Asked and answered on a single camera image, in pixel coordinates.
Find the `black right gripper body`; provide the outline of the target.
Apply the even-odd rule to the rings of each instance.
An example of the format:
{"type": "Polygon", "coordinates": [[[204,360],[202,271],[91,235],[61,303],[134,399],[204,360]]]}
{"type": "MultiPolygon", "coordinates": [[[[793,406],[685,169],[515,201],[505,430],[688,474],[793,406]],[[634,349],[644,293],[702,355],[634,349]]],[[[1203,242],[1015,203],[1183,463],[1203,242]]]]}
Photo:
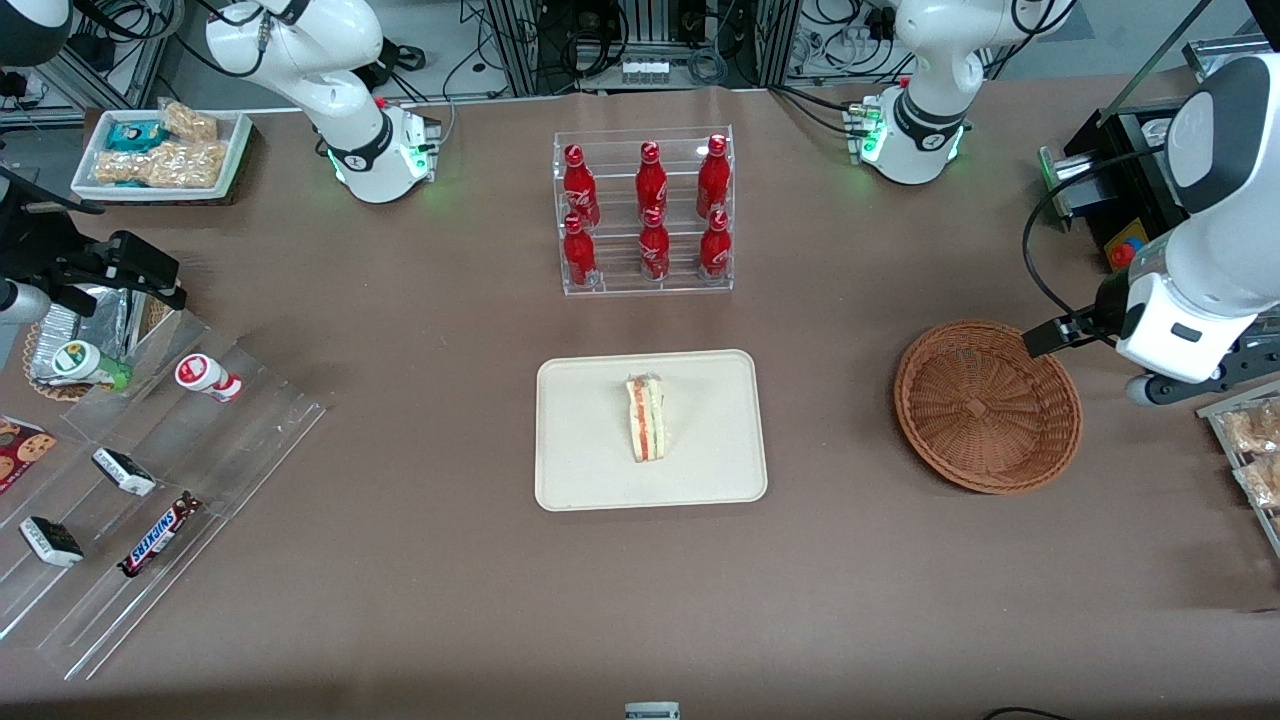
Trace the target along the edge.
{"type": "Polygon", "coordinates": [[[81,233],[63,202],[6,199],[1,205],[3,278],[49,291],[70,284],[67,256],[81,249],[81,233]]]}

